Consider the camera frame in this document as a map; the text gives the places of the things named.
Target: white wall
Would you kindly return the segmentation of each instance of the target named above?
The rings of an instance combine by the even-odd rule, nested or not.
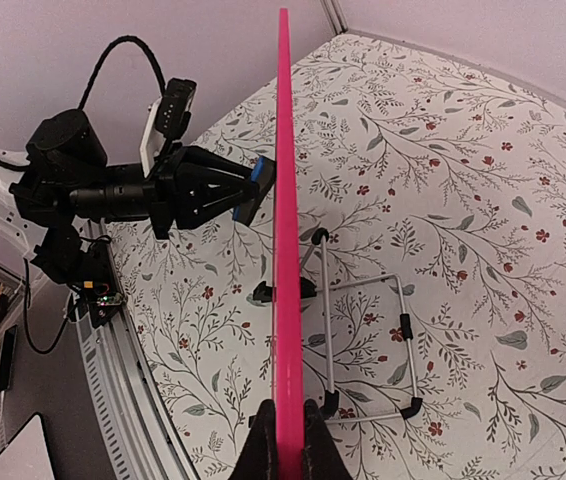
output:
[[[566,0],[340,0],[350,29],[494,68],[566,100]]]
[[[287,0],[294,59],[331,38],[319,0]],[[0,147],[22,150],[41,120],[78,104],[114,38],[145,40],[166,79],[198,82],[190,141],[276,75],[278,2],[0,0]],[[137,47],[108,58],[86,111],[110,161],[138,161],[156,81]]]

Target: floral pattern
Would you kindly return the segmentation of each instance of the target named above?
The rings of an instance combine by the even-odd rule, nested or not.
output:
[[[299,241],[331,232],[338,284],[404,282],[420,414],[332,426],[356,479],[566,479],[566,111],[434,55],[341,35],[293,68]],[[198,143],[274,156],[275,84]],[[272,198],[250,227],[226,214],[157,241],[112,224],[147,361],[203,478],[227,478],[270,395]],[[319,259],[304,271],[318,281]],[[343,418],[409,402],[391,282],[332,298]],[[305,385],[326,382],[321,307],[304,311]]]

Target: gray floor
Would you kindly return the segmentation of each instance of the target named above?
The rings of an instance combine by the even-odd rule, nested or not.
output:
[[[30,331],[47,348],[63,318],[68,289],[51,282],[33,299]],[[33,352],[18,322],[12,387],[5,394],[3,421],[9,440],[32,414],[42,415],[57,480],[114,479],[92,406],[74,325],[65,329],[56,349]]]

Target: pink stick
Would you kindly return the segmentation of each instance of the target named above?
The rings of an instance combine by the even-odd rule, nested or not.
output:
[[[298,209],[292,120],[292,74],[288,11],[279,17],[274,209],[274,398],[281,480],[302,478],[305,444],[303,350],[299,271]]]

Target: leaf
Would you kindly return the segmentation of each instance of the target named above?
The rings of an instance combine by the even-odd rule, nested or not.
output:
[[[565,379],[566,375],[552,375],[551,377],[544,378],[541,380],[541,391],[543,393],[549,393],[552,390],[556,390]]]
[[[393,387],[401,383],[403,381],[403,378],[405,378],[406,370],[407,370],[407,362],[405,362],[403,365],[399,365],[398,367],[396,367],[396,370],[394,370],[392,376],[387,379],[388,385]]]
[[[319,345],[323,345],[325,343],[325,334],[324,333],[315,333],[314,335],[310,335],[307,339],[307,344],[310,347],[318,347]]]
[[[212,390],[214,390],[215,392],[219,391],[219,375],[221,375],[220,370],[212,375]]]
[[[414,285],[412,285],[411,283],[409,285],[405,285],[403,287],[403,295],[405,295],[406,297],[409,297],[410,295],[414,294]],[[399,289],[396,288],[394,285],[390,286],[390,289],[396,293],[397,295],[399,294]]]
[[[374,147],[376,147],[382,141],[383,141],[383,135],[379,131],[379,134],[376,137],[374,137],[372,140],[370,140],[370,143],[367,144],[367,149],[372,150]]]
[[[361,393],[361,392],[355,392],[354,390],[348,390],[346,388],[345,393],[347,393],[350,397],[352,397],[357,402],[367,403],[367,402],[372,401],[369,398],[367,398],[367,396],[364,393]]]
[[[245,297],[245,301],[247,303],[249,303],[250,305],[254,305],[255,307],[267,307],[267,306],[269,306],[269,304],[257,302],[256,300],[254,300],[251,293],[247,297]]]
[[[197,403],[196,405],[187,407],[185,410],[183,410],[183,413],[188,413],[190,415],[194,415],[195,417],[201,417],[205,413],[205,405]]]
[[[528,418],[530,419],[530,443],[532,443],[534,437],[539,433],[539,419],[533,413],[530,413]]]
[[[403,130],[399,130],[399,135],[410,135],[411,133],[416,132],[418,129],[419,127],[404,128]]]
[[[316,232],[317,228],[319,228],[318,225],[314,225],[313,227],[308,228],[301,235],[299,235],[299,240],[302,242],[307,242],[310,238],[312,238],[312,235],[314,235],[314,232]]]
[[[214,265],[212,265],[211,263],[206,263],[205,267],[206,270],[209,270],[210,272],[214,272],[216,275],[219,274],[219,271],[216,269],[216,267]]]
[[[492,280],[494,280],[496,283],[501,283],[499,282],[499,277],[496,276],[496,272],[494,271],[494,269],[490,266],[486,267],[485,271],[487,272],[487,274],[490,276],[490,278]]]
[[[527,333],[523,330],[517,330],[516,332],[508,333],[502,337],[496,337],[496,341],[506,347],[525,350],[527,348]]]
[[[465,409],[470,412],[473,413],[474,415],[476,415],[476,418],[478,418],[479,420],[481,420],[481,411],[476,408],[474,405],[472,405],[470,402],[465,402],[463,404],[463,406],[465,407]]]
[[[461,244],[459,246],[459,262],[461,263],[465,262],[466,258],[467,258],[467,247]]]
[[[530,218],[532,217],[532,210],[530,210],[530,207],[527,206],[527,203],[525,203],[523,197],[518,196],[514,200],[512,200],[512,206],[520,212],[527,213]]]
[[[461,224],[458,227],[456,227],[456,229],[457,230],[467,230],[468,227],[470,225],[472,225],[473,221],[474,221],[474,215],[469,215],[461,221]]]
[[[179,357],[176,353],[170,352],[169,355],[170,355],[170,358],[171,358],[172,360],[174,360],[175,362],[178,362],[178,363],[180,363],[181,365],[183,365],[183,360],[181,360],[181,357]]]

